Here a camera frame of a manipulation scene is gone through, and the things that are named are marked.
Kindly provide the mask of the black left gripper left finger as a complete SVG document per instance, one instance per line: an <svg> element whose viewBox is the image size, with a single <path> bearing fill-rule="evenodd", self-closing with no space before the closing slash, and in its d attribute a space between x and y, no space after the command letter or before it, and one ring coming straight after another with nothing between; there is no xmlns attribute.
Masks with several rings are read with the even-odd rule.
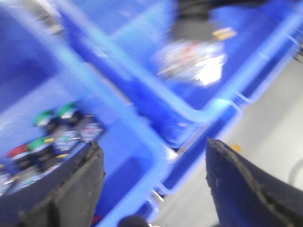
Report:
<svg viewBox="0 0 303 227"><path fill-rule="evenodd" d="M29 187L0 198L2 227L89 227L105 177L97 142Z"/></svg>

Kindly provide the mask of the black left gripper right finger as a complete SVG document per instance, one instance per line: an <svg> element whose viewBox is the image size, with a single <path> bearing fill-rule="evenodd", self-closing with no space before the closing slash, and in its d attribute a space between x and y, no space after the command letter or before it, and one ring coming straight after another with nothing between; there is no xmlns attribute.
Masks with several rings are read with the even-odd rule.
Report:
<svg viewBox="0 0 303 227"><path fill-rule="evenodd" d="M208 138L206 179L222 227L301 227L303 192Z"/></svg>

